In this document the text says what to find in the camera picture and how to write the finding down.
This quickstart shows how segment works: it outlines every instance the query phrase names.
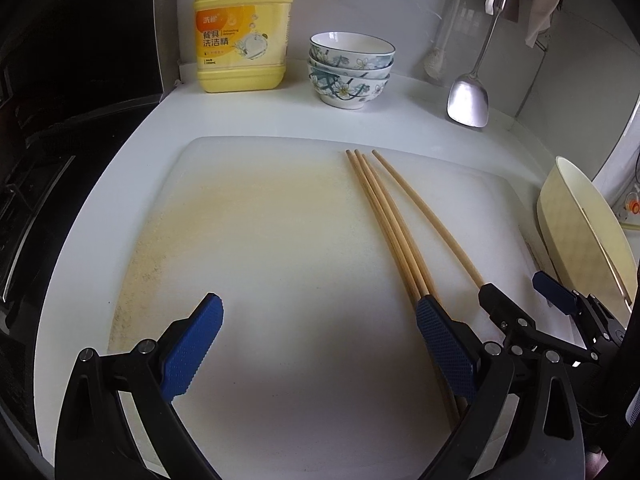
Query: cream bowl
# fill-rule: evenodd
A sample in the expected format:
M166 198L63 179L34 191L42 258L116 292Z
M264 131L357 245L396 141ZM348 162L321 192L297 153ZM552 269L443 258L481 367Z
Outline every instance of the cream bowl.
M322 32L312 36L310 42L313 59L350 70L386 68L396 53L388 41L357 32Z
M630 310L624 296L631 301L636 296L636 261L616 216L591 180L558 156L540 191L537 213L562 284L585 296L593 294L626 326Z

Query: porcelain bowl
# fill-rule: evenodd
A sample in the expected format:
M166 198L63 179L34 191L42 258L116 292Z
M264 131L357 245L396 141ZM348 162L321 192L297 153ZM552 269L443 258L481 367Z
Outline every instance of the porcelain bowl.
M389 81L389 76L379 80L363 79L328 72L311 63L307 63L306 66L309 81L322 101L345 110L356 110L362 108L364 103L373 101Z
M311 37L310 56L328 66L376 70L393 63L396 48L388 41L357 32L321 32Z
M310 65L315 66L316 68L319 68L320 70L324 70L325 72L331 72L332 74L345 75L348 77L359 77L361 79L375 79L375 80L386 79L391 72L391 68L394 65L394 62L392 61L391 64L385 68L377 68L377 69L371 69L371 70L352 70L350 68L329 66L329 65L325 65L324 63L320 63L319 61L316 61L311 56L310 51L309 51L308 63Z

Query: stained cutting board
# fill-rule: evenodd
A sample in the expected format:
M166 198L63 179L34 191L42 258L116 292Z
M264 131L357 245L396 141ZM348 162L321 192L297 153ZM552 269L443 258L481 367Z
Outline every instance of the stained cutting board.
M222 298L222 329L174 407L223 478L417 478L449 433L401 278L344 155L349 148L357 146L194 140L140 233L110 351L158 338L207 292ZM541 264L547 260L531 215L505 180L381 152L487 281L541 330L572 340L568 320L530 286L536 271L530 250ZM383 177L445 309L481 340L501 342L455 257ZM156 462L131 418L143 456Z

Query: cloth towel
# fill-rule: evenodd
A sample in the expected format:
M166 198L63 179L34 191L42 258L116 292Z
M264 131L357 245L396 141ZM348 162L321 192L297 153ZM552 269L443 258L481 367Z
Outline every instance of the cloth towel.
M533 0L529 15L529 27L525 43L533 47L536 44L538 34L551 27L551 14L556 10L560 0Z

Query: hanging utensil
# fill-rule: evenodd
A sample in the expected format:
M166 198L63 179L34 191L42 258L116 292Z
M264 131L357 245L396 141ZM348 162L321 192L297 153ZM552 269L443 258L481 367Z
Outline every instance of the hanging utensil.
M461 124L482 128L489 122L489 97L478 79L478 70L506 1L494 0L494 18L484 39L476 65L470 73L457 78L449 91L447 114Z

